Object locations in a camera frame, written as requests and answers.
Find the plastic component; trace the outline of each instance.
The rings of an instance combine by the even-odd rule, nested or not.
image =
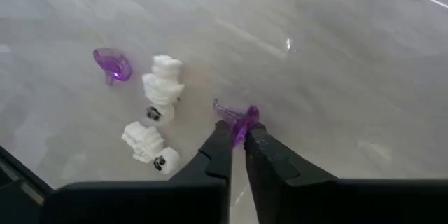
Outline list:
[[[93,51],[93,57],[101,69],[103,69],[107,85],[112,85],[114,80],[128,81],[131,78],[131,64],[119,50],[99,48]]]
[[[168,55],[157,55],[153,60],[153,72],[141,77],[145,95],[150,100],[146,115],[153,124],[164,125],[173,120],[173,104],[185,88],[178,81],[182,62]]]
[[[179,166],[181,156],[171,147],[164,148],[154,159],[154,167],[163,174],[170,174]]]
[[[146,128],[140,122],[126,126],[121,139],[134,150],[132,155],[134,159],[147,164],[163,150],[165,141],[155,127]]]
[[[230,126],[234,138],[233,146],[243,142],[246,139],[247,132],[260,121],[260,112],[256,106],[248,107],[244,113],[225,108],[219,104],[217,99],[214,99],[213,108]]]

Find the gray table surface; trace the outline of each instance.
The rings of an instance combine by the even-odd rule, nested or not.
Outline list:
[[[185,164],[218,117],[213,98],[260,108],[269,131],[346,178],[448,175],[448,0],[0,0],[0,144],[57,188],[163,180],[120,139],[142,119],[152,56],[184,61],[175,120]],[[104,84],[92,51],[123,50]],[[256,223],[234,152],[234,223]]]

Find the marble surface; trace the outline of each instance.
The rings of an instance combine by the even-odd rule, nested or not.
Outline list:
[[[152,56],[185,62],[175,121],[160,132],[185,164],[218,117],[260,108],[269,131],[346,178],[448,175],[448,0],[0,0],[0,144],[57,188],[163,180],[120,139],[144,116]],[[113,87],[92,51],[134,76]],[[256,223],[244,152],[231,219]]]

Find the white 3d printed part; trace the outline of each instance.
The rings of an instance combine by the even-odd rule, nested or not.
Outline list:
[[[132,157],[145,163],[154,160],[164,146],[164,140],[156,128],[146,128],[140,122],[133,122],[126,126],[121,139],[134,150]]]
[[[181,156],[171,147],[160,151],[154,159],[154,167],[163,174],[170,174],[179,166]]]
[[[178,81],[182,62],[168,55],[154,56],[153,60],[153,72],[141,77],[145,95],[150,100],[146,115],[156,125],[164,125],[173,120],[173,104],[185,88]]]

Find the purple plastic piece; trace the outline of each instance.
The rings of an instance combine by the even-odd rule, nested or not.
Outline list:
[[[218,103],[217,99],[214,99],[213,108],[230,126],[234,137],[233,146],[246,140],[246,133],[260,121],[260,112],[256,106],[248,107],[244,113],[225,108]]]
[[[117,49],[98,48],[93,57],[106,74],[106,84],[112,85],[114,80],[128,81],[132,75],[129,60]]]

